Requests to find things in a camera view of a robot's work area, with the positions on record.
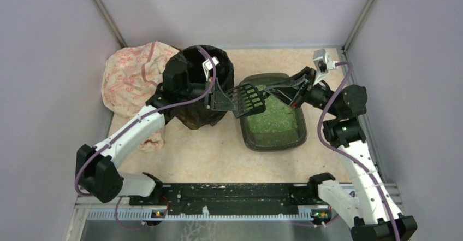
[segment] gray floor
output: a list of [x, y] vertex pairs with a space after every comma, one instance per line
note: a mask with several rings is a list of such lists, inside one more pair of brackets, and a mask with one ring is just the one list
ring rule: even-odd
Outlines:
[[[139, 226], [139, 222], [125, 222]], [[81, 241], [178, 240], [178, 241], [307, 241], [352, 240], [347, 225], [337, 220], [327, 228], [313, 229], [287, 221], [169, 221], [141, 231], [128, 231], [116, 221], [87, 221]]]

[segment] metal frame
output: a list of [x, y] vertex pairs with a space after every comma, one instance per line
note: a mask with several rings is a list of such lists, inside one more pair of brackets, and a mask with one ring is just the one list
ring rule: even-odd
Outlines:
[[[360, 13], [354, 27], [352, 28], [346, 43], [343, 47], [338, 47], [337, 48], [337, 53], [339, 56], [339, 59], [341, 61], [343, 60], [348, 60], [347, 54], [348, 50], [351, 48], [353, 42], [355, 41], [358, 33], [360, 32], [362, 26], [364, 25], [368, 15], [370, 14], [374, 3], [376, 0], [367, 0], [362, 12]], [[102, 16], [103, 20], [105, 21], [106, 25], [108, 26], [108, 29], [111, 31], [111, 34], [114, 36], [116, 39], [117, 43], [121, 48], [127, 47], [127, 44], [117, 28], [114, 20], [112, 19], [111, 15], [109, 14], [107, 8], [105, 7], [104, 3], [102, 0], [92, 0], [93, 4], [97, 8], [98, 12]], [[348, 84], [356, 84], [356, 78], [355, 75], [353, 74], [351, 78], [348, 80]], [[383, 170], [383, 166], [381, 163], [381, 159], [379, 158], [378, 154], [378, 149], [376, 147], [375, 143], [375, 138], [373, 136], [372, 130], [371, 130], [371, 125], [368, 119], [368, 115], [362, 115], [359, 118], [360, 124], [365, 130], [365, 135], [367, 137], [368, 145], [370, 148], [371, 156], [373, 161], [375, 162], [375, 165], [378, 167], [379, 173], [381, 175], [381, 171]], [[403, 210], [403, 204], [402, 200], [400, 197], [399, 190], [397, 188], [397, 185], [395, 183], [387, 183], [386, 178], [383, 178], [383, 181], [385, 182], [385, 187], [388, 189], [388, 192], [390, 193], [391, 197], [393, 198], [394, 202]], [[342, 184], [342, 187], [346, 191], [351, 191], [353, 190], [353, 185], [352, 184]], [[84, 231], [84, 225], [85, 222], [89, 216], [89, 214], [92, 215], [92, 219], [98, 219], [98, 215], [101, 215], [101, 219], [108, 219], [108, 217], [105, 217], [104, 215], [107, 214], [98, 214], [99, 211], [103, 212], [109, 212], [109, 209], [114, 209], [116, 200], [113, 200], [109, 203], [102, 204], [99, 200], [97, 200], [94, 197], [78, 197], [76, 200], [76, 204], [74, 207], [74, 211], [71, 217], [71, 220], [69, 222], [69, 227], [66, 233], [65, 240], [66, 241], [80, 241], [82, 237], [82, 233]], [[120, 204], [120, 210], [121, 212], [126, 211], [134, 211], [134, 212], [141, 212], [144, 210], [156, 210], [156, 211], [161, 211], [165, 209], [165, 207], [160, 207], [160, 206], [150, 206], [150, 207], [132, 207], [128, 204], [129, 198], [123, 198], [121, 204]], [[170, 220], [179, 220], [180, 218], [172, 218]], [[198, 218], [183, 218], [180, 220], [203, 220], [204, 216], [200, 216]], [[275, 218], [269, 218], [269, 220], [279, 220], [280, 218], [275, 217]]]

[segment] black trash bag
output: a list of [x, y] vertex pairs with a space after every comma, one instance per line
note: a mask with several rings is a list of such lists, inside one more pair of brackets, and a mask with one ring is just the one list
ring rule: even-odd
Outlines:
[[[226, 91], [234, 87], [234, 68], [233, 64], [227, 56], [227, 53], [219, 48], [201, 45], [211, 57], [217, 57], [219, 64], [216, 66], [217, 78], [222, 90]], [[199, 53], [196, 46], [191, 46], [181, 50], [178, 54], [174, 55], [166, 63], [165, 67], [174, 67], [172, 61], [179, 60], [188, 63], [188, 75], [191, 83], [204, 84], [206, 77], [203, 71], [203, 62], [206, 60], [202, 54]], [[199, 129], [204, 125], [214, 126], [226, 114], [226, 111], [212, 111], [206, 109], [204, 100], [198, 102], [175, 107], [172, 109], [172, 115], [177, 117], [186, 127], [191, 130]]]

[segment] crumpled cloth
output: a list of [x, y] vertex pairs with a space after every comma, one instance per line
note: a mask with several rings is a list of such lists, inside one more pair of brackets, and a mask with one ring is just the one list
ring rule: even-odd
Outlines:
[[[165, 64], [178, 52], [167, 44], [152, 42], [111, 55], [106, 61], [101, 89], [104, 105], [128, 122], [155, 93]], [[138, 148], [151, 152], [162, 146], [164, 129], [150, 135]]]

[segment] dark green tray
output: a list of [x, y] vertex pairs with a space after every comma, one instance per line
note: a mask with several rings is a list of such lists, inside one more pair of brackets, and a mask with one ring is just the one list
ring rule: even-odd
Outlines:
[[[284, 73], [256, 74], [246, 77], [241, 84], [266, 85], [287, 77]], [[295, 118], [296, 129], [277, 133], [253, 133], [249, 128], [248, 117], [240, 118], [245, 145], [254, 151], [281, 151], [303, 144], [307, 140], [307, 127], [301, 108], [295, 110]]]

